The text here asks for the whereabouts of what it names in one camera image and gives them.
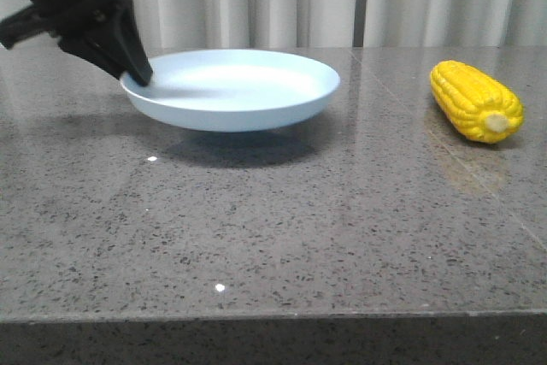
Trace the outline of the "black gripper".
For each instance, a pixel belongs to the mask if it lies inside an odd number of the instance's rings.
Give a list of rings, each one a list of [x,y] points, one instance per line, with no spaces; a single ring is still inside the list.
[[[98,21],[84,38],[61,38],[59,48],[119,79],[128,73],[139,85],[153,70],[137,29],[132,0],[30,0],[1,21],[1,45],[11,49],[41,32],[73,34]]]

